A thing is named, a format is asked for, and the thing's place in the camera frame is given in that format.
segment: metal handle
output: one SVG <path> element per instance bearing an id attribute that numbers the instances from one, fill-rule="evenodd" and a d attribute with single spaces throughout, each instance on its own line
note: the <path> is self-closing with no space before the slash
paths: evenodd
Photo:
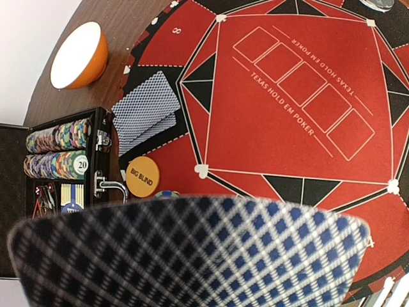
<path id="1" fill-rule="evenodd" d="M 117 181 L 101 181 L 100 182 L 101 189 L 118 189 L 123 194 L 123 203 L 126 204 L 128 200 L 128 189 L 125 184 Z"/>

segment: orange bowl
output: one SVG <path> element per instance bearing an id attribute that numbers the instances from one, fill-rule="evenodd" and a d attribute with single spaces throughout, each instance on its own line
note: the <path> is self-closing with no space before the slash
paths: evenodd
<path id="1" fill-rule="evenodd" d="M 107 60 L 108 43 L 100 25 L 87 22 L 59 48 L 51 67 L 51 84 L 70 90 L 87 86 L 104 73 Z"/>

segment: red poker mat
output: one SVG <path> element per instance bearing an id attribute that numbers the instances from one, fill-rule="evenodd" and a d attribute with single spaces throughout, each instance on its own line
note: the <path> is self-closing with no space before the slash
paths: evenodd
<path id="1" fill-rule="evenodd" d="M 387 13 L 358 0 L 173 3 L 132 49 L 119 98 L 163 71 L 177 125 L 121 168 L 147 155 L 157 191 L 359 216 L 371 242 L 346 300 L 379 291 L 409 272 L 408 21 L 401 2 Z"/>

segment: poker case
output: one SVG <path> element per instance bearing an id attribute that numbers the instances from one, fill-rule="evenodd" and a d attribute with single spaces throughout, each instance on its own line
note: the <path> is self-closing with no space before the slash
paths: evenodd
<path id="1" fill-rule="evenodd" d="M 86 155 L 88 170 L 84 180 L 32 179 L 26 176 L 23 162 L 29 152 L 26 138 L 34 132 L 64 123 L 89 118 L 91 134 L 88 138 Z M 20 219 L 30 218 L 35 207 L 35 187 L 53 182 L 57 194 L 57 210 L 61 210 L 61 184 L 84 184 L 84 206 L 90 207 L 108 201 L 108 192 L 95 189 L 96 174 L 108 177 L 109 149 L 111 146 L 111 113 L 95 107 L 79 113 L 52 120 L 36 127 L 0 124 L 0 278 L 14 278 L 15 273 L 8 257 L 7 234 Z"/>

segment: wooden table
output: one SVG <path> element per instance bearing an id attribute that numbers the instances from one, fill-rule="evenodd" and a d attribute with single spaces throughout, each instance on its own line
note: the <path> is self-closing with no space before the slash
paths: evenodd
<path id="1" fill-rule="evenodd" d="M 95 106 L 111 109 L 116 103 L 121 76 L 132 46 L 148 24 L 170 2 L 170 0 L 82 0 L 38 80 L 24 125 L 31 127 Z M 98 22 L 107 37 L 109 44 L 107 69 L 98 81 L 86 88 L 56 90 L 50 82 L 54 57 L 67 36 L 87 21 Z M 109 178 L 121 179 L 118 167 L 118 144 L 112 146 Z M 120 193 L 110 194 L 110 200 L 120 199 Z"/>

